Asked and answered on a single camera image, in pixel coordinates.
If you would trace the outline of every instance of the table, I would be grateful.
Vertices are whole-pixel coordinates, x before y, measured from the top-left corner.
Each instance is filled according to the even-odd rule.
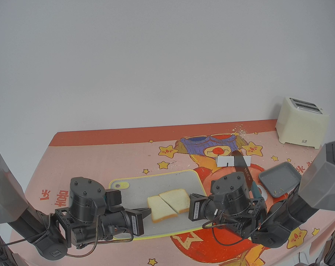
[[[72,177],[88,177],[105,188],[113,179],[158,175],[194,170],[209,193],[211,180],[220,178],[233,167],[216,166],[215,156],[239,149],[251,155],[250,172],[257,182],[267,207],[277,202],[263,188],[258,174],[281,162],[290,162],[300,174],[306,171],[319,150],[281,144],[275,130],[276,120],[75,131],[57,133],[41,158],[26,189],[28,201],[48,214],[68,205]],[[12,245],[32,265],[274,265],[312,244],[317,250],[335,228],[335,212],[318,211],[305,224],[295,229],[287,243],[277,249],[244,240],[235,246],[218,245],[209,229],[168,237],[99,245],[85,258],[64,257],[47,261],[27,242]],[[239,240],[226,230],[216,230],[223,243]],[[12,232],[11,241],[19,239]],[[72,247],[71,254],[84,254]]]

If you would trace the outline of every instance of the white wall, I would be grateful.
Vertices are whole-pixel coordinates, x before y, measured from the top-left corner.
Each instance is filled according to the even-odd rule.
[[[335,0],[0,0],[0,152],[23,188],[58,131],[331,114]]]

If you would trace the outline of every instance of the toaster slot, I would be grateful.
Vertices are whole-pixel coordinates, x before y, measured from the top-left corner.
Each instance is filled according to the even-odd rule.
[[[297,100],[297,99],[292,99],[292,98],[291,98],[291,100],[294,100],[296,103],[305,104],[305,105],[311,105],[311,106],[317,107],[316,104],[312,104],[312,103],[309,103],[307,101]]]
[[[322,112],[320,111],[320,109],[312,103],[308,103],[307,101],[303,101],[303,100],[297,100],[297,99],[292,99],[290,98],[292,104],[297,108],[297,109],[301,109],[301,110],[306,110],[309,112],[314,112],[314,113],[318,113],[318,114],[322,114]]]

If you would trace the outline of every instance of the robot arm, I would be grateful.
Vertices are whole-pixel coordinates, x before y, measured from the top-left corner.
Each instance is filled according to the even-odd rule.
[[[133,235],[143,235],[143,219],[151,209],[127,209],[121,203],[119,190],[105,190],[94,180],[75,177],[70,182],[69,207],[46,215],[26,200],[20,184],[0,155],[0,224],[8,223],[48,260],[63,258],[72,244],[81,249],[96,240],[103,240],[96,241],[99,244],[110,243],[114,235],[123,232],[131,234],[130,240]],[[12,254],[7,246],[1,246],[0,265],[19,264],[11,260]]]
[[[209,197],[190,194],[189,219],[208,219],[217,224],[212,227],[227,228],[242,239],[251,237],[254,243],[280,247],[317,210],[335,211],[335,142],[320,150],[300,184],[287,199],[274,204],[267,215],[263,198],[249,197],[242,172],[212,182],[211,193]],[[335,236],[324,262],[335,262]]]

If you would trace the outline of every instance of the gray tray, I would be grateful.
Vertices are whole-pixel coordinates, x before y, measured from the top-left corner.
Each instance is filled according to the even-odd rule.
[[[301,175],[289,162],[282,162],[261,172],[258,178],[272,197],[279,198],[300,182]]]
[[[165,191],[183,188],[188,194],[198,193],[205,195],[201,180],[196,171],[187,170],[165,173],[161,175],[148,175],[136,178],[123,178],[113,180],[109,188],[119,189],[122,194],[122,206],[128,209],[148,207],[147,198],[159,195]],[[192,232],[202,228],[207,220],[192,222],[188,219],[188,212],[177,217],[153,223],[149,215],[144,220],[144,234],[137,239],[173,236],[180,233]],[[117,239],[129,238],[129,234],[115,236]]]

